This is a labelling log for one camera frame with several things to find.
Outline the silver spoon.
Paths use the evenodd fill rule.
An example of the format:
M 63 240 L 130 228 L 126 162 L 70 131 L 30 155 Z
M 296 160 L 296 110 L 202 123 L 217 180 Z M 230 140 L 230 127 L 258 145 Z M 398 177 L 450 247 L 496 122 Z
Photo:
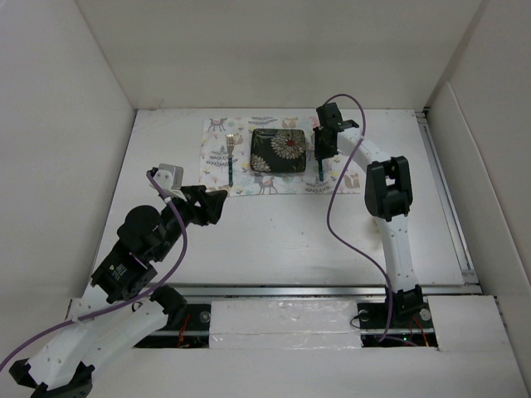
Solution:
M 319 181 L 320 181 L 320 182 L 323 182 L 323 181 L 324 181 L 324 168 L 323 168 L 323 161 L 322 161 L 322 159 L 317 159 L 317 163 L 318 163 L 318 177 L 319 177 Z

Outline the floral animal print cloth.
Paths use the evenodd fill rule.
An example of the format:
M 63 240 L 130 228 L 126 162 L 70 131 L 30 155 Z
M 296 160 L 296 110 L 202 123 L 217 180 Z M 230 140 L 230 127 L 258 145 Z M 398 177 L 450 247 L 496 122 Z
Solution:
M 349 165 L 342 180 L 348 155 L 340 152 L 323 161 L 324 179 L 319 179 L 314 160 L 315 116 L 251 116 L 208 118 L 203 122 L 199 181 L 210 191 L 224 189 L 233 197 L 264 194 L 328 194 L 336 185 L 344 194 L 359 194 L 359 167 Z M 251 152 L 253 132 L 271 129 L 283 133 L 270 147 L 270 140 L 256 142 L 267 149 Z

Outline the black floral square plate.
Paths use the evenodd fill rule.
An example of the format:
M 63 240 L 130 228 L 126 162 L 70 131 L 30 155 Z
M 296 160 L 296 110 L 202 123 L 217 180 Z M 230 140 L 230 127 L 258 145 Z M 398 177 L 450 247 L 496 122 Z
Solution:
M 250 166 L 255 172 L 302 173 L 306 169 L 306 139 L 300 129 L 254 129 Z

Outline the silver fork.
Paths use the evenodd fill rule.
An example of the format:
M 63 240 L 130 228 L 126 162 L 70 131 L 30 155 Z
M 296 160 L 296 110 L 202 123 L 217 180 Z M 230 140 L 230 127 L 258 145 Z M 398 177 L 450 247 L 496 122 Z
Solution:
M 227 167 L 228 167 L 228 184 L 233 187 L 233 152 L 235 147 L 235 140 L 233 134 L 226 135 L 227 141 Z

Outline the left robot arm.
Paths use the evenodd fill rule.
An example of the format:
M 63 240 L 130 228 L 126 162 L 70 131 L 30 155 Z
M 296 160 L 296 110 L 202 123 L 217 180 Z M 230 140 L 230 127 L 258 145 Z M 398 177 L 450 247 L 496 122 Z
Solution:
M 215 225 L 227 191 L 184 187 L 179 194 L 161 194 L 162 211 L 137 206 L 118 229 L 113 249 L 90 277 L 71 316 L 37 334 L 55 336 L 34 356 L 2 362 L 13 380 L 35 397 L 86 397 L 95 373 L 122 352 L 160 328 L 177 328 L 187 300 L 161 279 L 153 287 L 154 263 L 165 259 L 178 240 L 188 240 L 189 225 Z

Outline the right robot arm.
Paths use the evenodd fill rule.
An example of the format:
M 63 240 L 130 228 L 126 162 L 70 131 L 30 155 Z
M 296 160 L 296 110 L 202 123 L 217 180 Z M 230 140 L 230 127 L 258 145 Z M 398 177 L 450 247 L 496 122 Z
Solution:
M 367 140 L 366 126 L 343 118 L 333 99 L 316 109 L 319 125 L 314 128 L 314 157 L 319 180 L 324 180 L 323 161 L 339 153 L 343 146 L 348 158 L 365 171 L 364 202 L 382 237 L 389 299 L 383 316 L 395 327 L 410 321 L 423 306 L 415 276 L 408 238 L 408 215 L 413 201 L 409 163 L 393 157 Z

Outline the aluminium front rail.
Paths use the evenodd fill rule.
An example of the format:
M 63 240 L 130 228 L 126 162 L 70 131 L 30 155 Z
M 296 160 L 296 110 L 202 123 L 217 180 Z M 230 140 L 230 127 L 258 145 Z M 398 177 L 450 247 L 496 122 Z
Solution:
M 381 286 L 295 286 L 295 285 L 215 285 L 173 284 L 184 296 L 194 297 L 347 297 L 383 296 Z M 423 286 L 425 295 L 482 295 L 478 284 Z

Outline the aluminium rail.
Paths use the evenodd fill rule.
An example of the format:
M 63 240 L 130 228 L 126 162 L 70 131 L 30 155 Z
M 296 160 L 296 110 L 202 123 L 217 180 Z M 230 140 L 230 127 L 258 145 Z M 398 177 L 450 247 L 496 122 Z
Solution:
M 383 296 L 381 286 L 295 286 L 295 285 L 215 285 L 173 284 L 184 296 L 194 297 L 347 297 Z M 425 295 L 482 295 L 478 284 L 423 286 Z
M 438 157 L 436 146 L 431 136 L 426 115 L 424 112 L 416 112 L 415 115 L 426 150 L 428 162 L 430 163 L 431 173 L 436 184 L 436 190 L 441 201 L 447 228 L 451 236 L 455 256 L 460 266 L 461 277 L 464 281 L 464 285 L 480 285 L 480 282 L 477 278 L 477 273 L 475 272 L 475 267 L 470 257 L 468 245 L 466 244 L 465 237 L 460 226 L 459 217 L 455 210 L 450 189 L 445 179 L 441 161 Z

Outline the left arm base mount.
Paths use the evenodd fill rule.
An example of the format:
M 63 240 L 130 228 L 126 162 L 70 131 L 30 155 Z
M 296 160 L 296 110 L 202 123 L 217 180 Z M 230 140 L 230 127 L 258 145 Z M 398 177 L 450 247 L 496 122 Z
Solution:
M 198 349 L 209 348 L 212 304 L 188 300 L 182 315 L 176 321 L 152 332 L 134 345 L 135 348 Z

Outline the aluminium right side rail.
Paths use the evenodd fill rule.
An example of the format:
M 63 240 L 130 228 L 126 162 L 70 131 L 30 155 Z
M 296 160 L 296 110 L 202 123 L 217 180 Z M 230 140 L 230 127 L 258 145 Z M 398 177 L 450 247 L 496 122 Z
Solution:
M 455 256 L 460 266 L 461 277 L 464 281 L 464 285 L 480 285 L 480 282 L 477 278 L 477 273 L 475 272 L 475 267 L 470 257 L 468 245 L 466 244 L 465 237 L 460 226 L 459 217 L 455 210 L 450 189 L 445 179 L 441 161 L 438 157 L 436 146 L 431 136 L 426 115 L 424 112 L 416 112 L 415 115 L 426 150 L 428 162 L 430 163 L 431 173 L 436 184 L 436 190 L 441 201 L 447 228 L 451 236 Z

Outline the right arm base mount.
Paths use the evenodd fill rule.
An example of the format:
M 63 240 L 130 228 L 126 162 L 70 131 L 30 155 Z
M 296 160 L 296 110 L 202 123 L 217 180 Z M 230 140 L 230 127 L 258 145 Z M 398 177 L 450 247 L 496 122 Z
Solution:
M 384 302 L 357 303 L 357 313 L 350 326 L 360 332 L 363 348 L 372 347 L 438 347 L 431 309 L 427 298 L 406 307 L 408 299 L 393 298 L 389 312 Z

